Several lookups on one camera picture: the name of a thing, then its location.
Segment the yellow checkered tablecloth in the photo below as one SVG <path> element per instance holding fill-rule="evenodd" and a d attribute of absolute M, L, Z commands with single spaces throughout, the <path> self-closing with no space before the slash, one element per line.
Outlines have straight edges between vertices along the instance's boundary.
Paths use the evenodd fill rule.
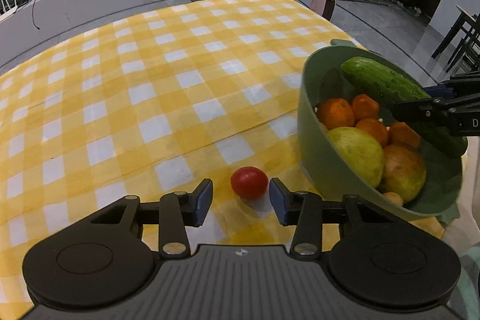
<path fill-rule="evenodd" d="M 293 228 L 268 198 L 242 202 L 230 176 L 253 165 L 313 190 L 299 167 L 298 88 L 333 38 L 349 39 L 293 0 L 209 0 L 93 29 L 1 76 L 0 318 L 32 305 L 30 247 L 126 194 L 151 202 L 211 178 L 192 248 L 288 243 Z M 157 233 L 145 228 L 153 249 Z"/>

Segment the basket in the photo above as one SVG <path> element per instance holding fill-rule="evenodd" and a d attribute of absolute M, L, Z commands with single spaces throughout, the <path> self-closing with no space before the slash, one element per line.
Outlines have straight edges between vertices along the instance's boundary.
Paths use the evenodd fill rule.
<path fill-rule="evenodd" d="M 343 62 L 363 56 L 414 79 L 376 53 L 357 48 L 349 41 L 332 40 L 331 44 L 307 59 L 302 74 L 298 103 L 298 140 L 302 166 L 309 180 L 327 200 L 340 201 L 344 194 L 358 194 L 408 221 L 436 216 L 441 223 L 450 224 L 459 216 L 455 201 L 462 185 L 460 158 L 450 159 L 423 140 L 419 153 L 427 167 L 425 186 L 416 199 L 405 207 L 400 207 L 363 181 L 335 150 L 320 127 L 314 107 L 329 98 L 341 97 L 350 101 L 357 95 L 355 88 L 342 75 L 340 65 Z M 384 107 L 380 108 L 380 117 L 387 126 L 395 122 Z"/>

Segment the cucumber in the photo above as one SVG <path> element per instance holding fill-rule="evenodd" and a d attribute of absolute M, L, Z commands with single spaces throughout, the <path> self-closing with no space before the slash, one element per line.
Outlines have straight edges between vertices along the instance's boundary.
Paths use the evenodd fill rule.
<path fill-rule="evenodd" d="M 383 106 L 430 98 L 418 83 L 375 60 L 353 57 L 344 62 L 341 68 L 346 80 L 358 91 L 367 94 Z M 431 122 L 406 123 L 449 158 L 459 158 L 467 150 L 467 138 L 451 136 L 444 127 L 438 127 Z"/>

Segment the orange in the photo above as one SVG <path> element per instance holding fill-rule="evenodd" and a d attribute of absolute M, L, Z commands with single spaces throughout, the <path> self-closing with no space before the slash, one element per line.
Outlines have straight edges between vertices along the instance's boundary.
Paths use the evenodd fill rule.
<path fill-rule="evenodd" d="M 418 148 L 422 138 L 404 122 L 395 122 L 388 132 L 389 143 Z"/>
<path fill-rule="evenodd" d="M 386 147 L 388 144 L 388 131 L 380 121 L 375 118 L 364 118 L 363 120 L 357 122 L 355 125 L 356 128 L 361 129 L 374 137 L 380 145 Z"/>
<path fill-rule="evenodd" d="M 328 130 L 355 125 L 352 107 L 343 98 L 331 98 L 321 103 L 318 106 L 317 117 Z"/>
<path fill-rule="evenodd" d="M 357 95 L 352 101 L 352 110 L 357 121 L 364 118 L 377 118 L 380 107 L 368 95 Z"/>

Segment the metal screw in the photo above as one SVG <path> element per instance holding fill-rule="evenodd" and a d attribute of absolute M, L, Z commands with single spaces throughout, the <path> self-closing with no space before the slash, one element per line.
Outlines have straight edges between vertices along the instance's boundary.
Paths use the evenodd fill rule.
<path fill-rule="evenodd" d="M 182 243 L 172 242 L 172 243 L 165 244 L 162 247 L 162 249 L 163 249 L 163 252 L 165 252 L 166 254 L 180 255 L 180 254 L 183 254 L 187 250 L 187 247 Z"/>
<path fill-rule="evenodd" d="M 294 246 L 293 250 L 299 255 L 313 255 L 318 251 L 318 248 L 315 244 L 312 243 L 300 243 Z"/>

